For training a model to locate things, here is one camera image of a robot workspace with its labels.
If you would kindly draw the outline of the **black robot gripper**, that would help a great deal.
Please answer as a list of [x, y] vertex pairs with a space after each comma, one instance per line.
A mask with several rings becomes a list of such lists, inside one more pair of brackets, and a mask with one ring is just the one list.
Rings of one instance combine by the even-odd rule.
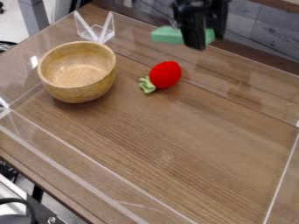
[[214, 20], [214, 30], [218, 39], [225, 39], [227, 30], [230, 0], [174, 0], [174, 19], [182, 18], [182, 36], [185, 44], [199, 51], [206, 49], [207, 14]]

